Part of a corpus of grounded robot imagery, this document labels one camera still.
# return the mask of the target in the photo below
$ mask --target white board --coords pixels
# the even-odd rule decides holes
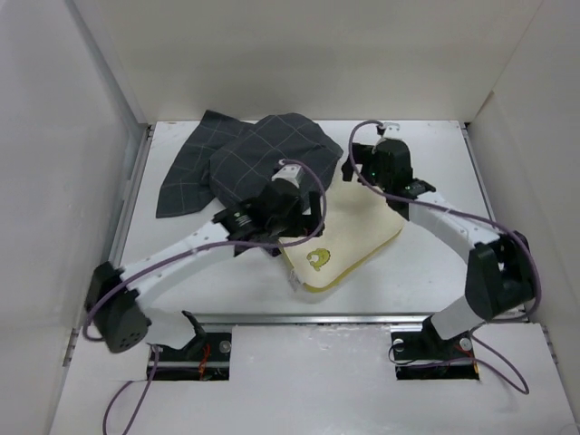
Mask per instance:
[[[154,382],[131,433],[555,435],[574,421],[538,325],[492,325],[477,335],[516,365],[530,395],[482,366],[480,382],[397,381],[386,326],[238,327],[229,381]],[[516,379],[497,357],[474,349]],[[102,343],[81,341],[51,435],[102,433],[107,403],[123,381],[144,378],[147,355],[145,345],[112,355]],[[142,387],[118,399],[110,433],[122,432]]]
[[[205,109],[471,121],[541,3],[98,1],[149,122]]]

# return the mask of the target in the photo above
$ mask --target cable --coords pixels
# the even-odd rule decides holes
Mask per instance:
[[[298,245],[302,245],[303,243],[307,242],[308,240],[315,237],[318,233],[320,233],[323,229],[324,221],[326,220],[326,211],[327,211],[326,210],[326,192],[324,190],[323,182],[316,176],[314,171],[311,170],[302,161],[293,160],[293,159],[284,159],[284,160],[282,160],[282,164],[300,166],[306,173],[308,173],[313,178],[314,183],[316,184],[316,186],[320,190],[321,198],[323,201],[322,216],[321,216],[320,222],[318,223],[318,226],[314,229],[314,231],[311,234],[309,234],[306,237],[295,240],[294,242],[287,242],[287,243],[281,243],[281,244],[246,242],[243,240],[227,240],[227,241],[223,241],[223,242],[207,243],[205,245],[198,246],[196,249],[190,249],[190,250],[187,250],[187,251],[182,252],[180,254],[176,254],[175,256],[171,256],[169,258],[166,258],[165,260],[159,261],[158,263],[155,263],[154,265],[151,265],[151,266],[144,268],[143,270],[139,271],[135,275],[128,277],[127,279],[125,279],[121,283],[118,283],[109,292],[107,292],[101,299],[99,299],[99,301],[97,301],[97,303],[91,308],[91,310],[89,310],[89,313],[87,313],[87,316],[84,320],[84,323],[82,324],[82,336],[90,342],[102,342],[103,341],[102,337],[91,337],[89,335],[89,326],[91,325],[91,323],[94,319],[94,316],[99,312],[99,310],[102,308],[103,305],[105,305],[107,302],[109,302],[109,300],[113,296],[115,296],[117,293],[119,293],[121,290],[123,290],[128,284],[130,284],[130,283],[132,283],[140,278],[143,278],[144,276],[150,274],[151,272],[153,272],[161,267],[170,265],[176,261],[179,261],[182,258],[186,258],[188,256],[193,256],[197,252],[207,251],[208,249],[212,249],[214,247],[237,246],[237,247],[263,247],[266,249],[280,248],[280,247],[296,247]]]
[[[203,381],[203,374],[206,372],[206,364],[208,363],[208,358],[211,355],[211,347],[209,344],[206,344],[203,348],[203,359],[199,363],[198,371],[199,371],[199,380]]]
[[[139,413],[139,409],[141,407],[141,404],[145,400],[145,396],[147,395],[147,391],[149,390],[149,387],[151,386],[151,383],[153,382],[153,378],[155,377],[155,372],[157,371],[157,366],[159,365],[159,362],[160,362],[160,350],[156,345],[152,345],[151,351],[155,355],[155,359],[153,361],[153,367],[151,368],[151,371],[149,373],[149,378],[147,379],[147,383],[145,384],[145,388],[143,388],[143,392],[141,393],[141,397],[139,397],[139,401],[137,402],[137,406],[135,406],[135,411],[133,411],[132,415],[130,416],[129,422],[127,423],[127,426],[125,427],[125,430],[123,431],[122,435],[127,435],[129,433],[129,430],[131,429],[131,426],[133,425],[133,422],[135,421],[135,418],[137,417],[137,414]],[[115,393],[115,395],[112,396],[111,401],[107,405],[107,410],[105,411],[105,414],[102,417],[102,435],[108,435],[108,433],[109,433],[109,432],[107,432],[107,421],[109,420],[109,413],[111,412],[112,405],[119,398],[121,393],[124,392],[127,389],[127,387],[129,387],[132,383],[134,383],[134,381],[125,382],[123,384],[123,386],[120,387],[119,390]]]
[[[498,222],[495,222],[494,220],[489,219],[487,217],[472,215],[471,213],[466,213],[463,211],[458,211],[458,210],[446,208],[446,207],[439,206],[436,204],[431,204],[430,202],[423,202],[423,201],[418,201],[416,199],[408,199],[408,198],[392,195],[390,193],[385,193],[381,190],[374,188],[374,186],[367,179],[365,179],[363,177],[363,175],[361,174],[359,169],[356,167],[356,162],[354,161],[353,142],[354,142],[354,135],[356,134],[356,131],[358,131],[363,126],[370,125],[370,124],[382,126],[382,122],[377,121],[377,120],[363,121],[363,122],[354,126],[353,130],[351,131],[351,136],[349,137],[349,140],[348,140],[348,159],[351,162],[351,165],[353,166],[354,173],[359,178],[361,183],[364,186],[366,186],[367,188],[369,188],[370,190],[372,190],[377,195],[380,195],[384,198],[387,198],[389,201],[403,202],[406,204],[415,204],[418,206],[433,208],[435,210],[443,211],[445,213],[450,213],[451,215],[454,215],[454,216],[457,216],[460,218],[477,220],[479,222],[483,222],[485,224],[491,225],[492,227],[495,227],[495,228],[503,231],[504,233],[506,233],[510,238],[512,238],[514,240],[516,245],[521,249],[521,251],[526,256],[527,262],[529,263],[529,266],[530,266],[530,269],[532,272],[532,282],[533,282],[533,286],[535,289],[535,292],[534,292],[535,299],[534,299],[534,303],[532,304],[532,306],[530,307],[530,309],[527,311],[526,314],[522,314],[522,315],[519,315],[519,316],[511,318],[511,319],[497,319],[497,320],[494,320],[494,322],[495,323],[510,323],[510,322],[514,322],[516,320],[526,319],[529,315],[532,315],[533,313],[535,313],[537,308],[540,305],[541,300],[542,300],[542,285],[540,283],[540,277],[539,277],[539,273],[537,271],[536,262],[534,261],[534,258],[530,254],[529,249],[527,248],[526,244],[524,244],[524,242],[511,229],[509,229],[505,225],[499,224]]]
[[[504,373],[500,372],[498,369],[496,369],[493,365],[491,365],[489,362],[485,362],[483,360],[480,360],[479,358],[476,358],[474,356],[470,356],[470,357],[464,357],[464,358],[452,358],[450,360],[445,360],[445,361],[437,361],[437,362],[429,362],[426,364],[413,364],[413,365],[409,365],[412,363],[412,361],[410,362],[396,362],[391,358],[391,352],[392,349],[394,349],[394,346],[391,346],[389,348],[389,360],[394,363],[395,365],[409,365],[410,367],[414,368],[414,369],[430,369],[430,368],[436,368],[436,367],[449,367],[451,363],[464,363],[464,362],[472,362],[472,363],[478,363],[481,365],[486,366],[488,369],[490,369],[497,377],[503,379],[505,382],[507,382],[509,385],[511,385],[517,392],[521,392],[524,395],[528,395],[529,394],[529,386],[527,385],[526,379],[524,378],[524,376],[522,375],[522,373],[519,372],[519,370],[517,369],[517,367],[511,363],[511,361],[506,358],[504,355],[502,355],[501,353],[499,353],[498,351],[496,351],[494,348],[492,348],[489,344],[483,343],[481,340],[479,340],[479,338],[471,335],[471,339],[478,343],[479,345],[485,347],[486,349],[488,349],[490,352],[492,352],[493,354],[495,354],[501,361],[503,361],[507,367],[509,367],[513,373],[516,374],[516,376],[518,377],[518,379],[522,382],[523,387],[520,387],[519,385],[515,384],[513,381],[511,381]]]

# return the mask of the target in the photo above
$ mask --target plaid fabric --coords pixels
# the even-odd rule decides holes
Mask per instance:
[[[159,191],[156,218],[173,218],[203,209],[215,195],[209,188],[209,158],[253,124],[206,111],[183,144]]]
[[[343,150],[318,124],[297,113],[272,115],[247,124],[207,112],[163,182],[157,217],[200,211],[212,194],[226,207],[255,197],[271,179],[280,159],[303,161],[328,189],[342,155]],[[301,188],[308,207],[307,192],[316,186],[305,175]]]

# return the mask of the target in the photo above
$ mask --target red wire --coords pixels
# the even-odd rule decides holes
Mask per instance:
[[[206,364],[208,363],[209,354],[211,353],[211,348],[209,344],[206,344],[203,348],[203,360],[199,363],[199,380],[202,381],[203,373],[206,371]]]
[[[465,354],[466,354],[466,355],[467,355],[469,358],[473,358],[473,355],[471,354],[471,352],[470,352],[470,351],[466,351],[466,350],[464,350],[463,348],[461,348],[461,346],[457,346],[457,345],[455,345],[455,346],[453,346],[453,347],[455,347],[455,349],[457,349],[457,350],[458,350],[458,351],[460,351],[461,353],[465,353]]]

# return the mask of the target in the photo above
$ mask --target rectangular opening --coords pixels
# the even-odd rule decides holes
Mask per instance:
[[[228,381],[229,355],[231,354],[231,332],[207,332],[203,347],[193,355],[182,350],[160,346],[159,364],[154,381]],[[154,355],[150,354],[147,364],[149,378]]]
[[[440,341],[437,347],[426,345],[423,338],[419,331],[391,333],[389,358],[395,363],[398,381],[479,379],[478,366],[466,359],[475,357],[469,333]],[[441,364],[424,367],[435,362]]]

